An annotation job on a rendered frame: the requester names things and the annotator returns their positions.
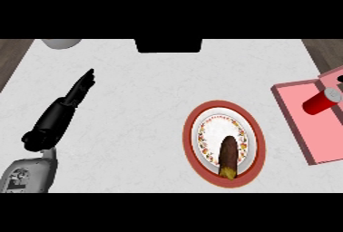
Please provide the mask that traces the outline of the pale grey round object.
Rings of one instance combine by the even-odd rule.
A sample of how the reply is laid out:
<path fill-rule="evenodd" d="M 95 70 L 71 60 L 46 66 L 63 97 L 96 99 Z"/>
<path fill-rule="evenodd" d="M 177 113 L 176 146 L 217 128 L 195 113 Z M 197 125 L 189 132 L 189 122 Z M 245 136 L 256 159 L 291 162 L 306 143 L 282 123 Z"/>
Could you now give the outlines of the pale grey round object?
<path fill-rule="evenodd" d="M 80 39 L 43 39 L 43 43 L 52 49 L 62 50 L 75 46 Z"/>

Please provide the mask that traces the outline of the black appliance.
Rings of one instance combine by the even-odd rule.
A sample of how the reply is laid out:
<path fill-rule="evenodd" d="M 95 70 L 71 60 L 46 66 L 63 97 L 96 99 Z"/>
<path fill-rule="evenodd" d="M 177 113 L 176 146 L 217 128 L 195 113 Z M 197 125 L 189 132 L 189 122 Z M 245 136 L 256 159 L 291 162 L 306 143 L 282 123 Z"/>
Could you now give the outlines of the black appliance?
<path fill-rule="evenodd" d="M 198 53 L 201 39 L 136 39 L 140 53 Z"/>

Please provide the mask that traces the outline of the red rimmed floral plate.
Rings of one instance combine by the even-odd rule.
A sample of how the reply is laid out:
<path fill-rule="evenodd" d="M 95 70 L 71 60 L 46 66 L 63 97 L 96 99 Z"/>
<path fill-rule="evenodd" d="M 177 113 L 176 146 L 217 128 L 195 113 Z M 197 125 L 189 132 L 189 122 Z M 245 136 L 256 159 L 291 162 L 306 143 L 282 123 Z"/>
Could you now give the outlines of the red rimmed floral plate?
<path fill-rule="evenodd" d="M 219 175 L 220 147 L 226 136 L 236 141 L 236 176 Z M 216 186 L 238 188 L 257 177 L 265 165 L 265 135 L 250 113 L 228 101 L 207 101 L 183 124 L 182 145 L 192 169 Z"/>

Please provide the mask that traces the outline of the red can with grey lid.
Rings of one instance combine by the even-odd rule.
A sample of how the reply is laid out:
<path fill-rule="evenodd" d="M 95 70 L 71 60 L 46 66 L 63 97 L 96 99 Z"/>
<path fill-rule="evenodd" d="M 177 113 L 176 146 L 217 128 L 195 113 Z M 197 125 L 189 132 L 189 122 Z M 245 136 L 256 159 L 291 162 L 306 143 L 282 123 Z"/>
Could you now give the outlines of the red can with grey lid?
<path fill-rule="evenodd" d="M 338 105 L 340 102 L 341 91 L 334 88 L 325 88 L 303 102 L 303 110 L 309 115 L 316 115 L 319 112 Z"/>

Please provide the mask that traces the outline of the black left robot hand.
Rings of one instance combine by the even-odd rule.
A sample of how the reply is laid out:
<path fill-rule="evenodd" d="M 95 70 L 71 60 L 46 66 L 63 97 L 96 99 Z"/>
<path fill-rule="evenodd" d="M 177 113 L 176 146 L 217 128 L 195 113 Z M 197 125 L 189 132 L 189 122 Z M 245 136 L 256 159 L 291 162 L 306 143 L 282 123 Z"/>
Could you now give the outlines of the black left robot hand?
<path fill-rule="evenodd" d="M 95 85 L 93 69 L 78 78 L 65 97 L 59 97 L 44 110 L 34 128 L 22 135 L 24 148 L 29 151 L 49 150 L 63 137 L 75 109 Z"/>

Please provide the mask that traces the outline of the pink cardboard box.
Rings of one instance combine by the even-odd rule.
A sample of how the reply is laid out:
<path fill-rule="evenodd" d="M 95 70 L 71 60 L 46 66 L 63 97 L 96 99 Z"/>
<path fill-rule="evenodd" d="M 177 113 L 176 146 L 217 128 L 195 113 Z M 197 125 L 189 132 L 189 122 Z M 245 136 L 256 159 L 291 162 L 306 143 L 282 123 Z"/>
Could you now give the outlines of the pink cardboard box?
<path fill-rule="evenodd" d="M 316 79 L 275 84 L 270 88 L 307 164 L 343 160 L 343 66 Z M 316 115 L 303 110 L 303 102 L 325 88 L 338 91 L 341 101 Z"/>

